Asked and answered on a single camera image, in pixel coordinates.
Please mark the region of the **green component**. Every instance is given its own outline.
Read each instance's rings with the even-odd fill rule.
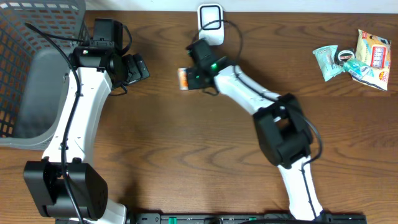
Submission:
[[[217,69],[217,64],[214,63],[213,65],[211,65],[211,69],[216,70]]]
[[[177,224],[177,218],[169,218],[169,224]]]

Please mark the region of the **gray plastic basket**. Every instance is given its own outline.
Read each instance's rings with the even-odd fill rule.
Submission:
[[[29,22],[54,35],[89,38],[84,0],[0,0],[0,146],[44,150],[57,128],[69,68]],[[76,43],[53,39],[65,53]]]

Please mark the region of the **white backdrop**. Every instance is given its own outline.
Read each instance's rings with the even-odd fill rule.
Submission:
[[[398,13],[398,0],[86,0],[87,10],[196,11],[218,3],[231,12]]]

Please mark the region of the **wooden table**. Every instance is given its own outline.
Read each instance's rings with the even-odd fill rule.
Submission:
[[[227,96],[180,91],[176,71],[192,65],[185,47],[194,12],[87,12],[127,24],[151,77],[108,98],[95,140],[95,168],[109,197],[137,211],[165,213],[288,210],[279,171],[257,145],[251,117]],[[356,47],[358,29],[391,39],[398,15],[225,13],[244,32],[240,66],[264,87],[295,94],[325,143],[312,165],[318,198],[332,212],[363,212],[369,223],[398,222],[398,48],[389,91],[341,74],[324,82],[312,50]],[[226,26],[220,55],[235,57]],[[312,146],[317,151],[317,144]],[[0,223],[53,223],[39,216],[25,186],[26,161],[42,152],[0,150]]]

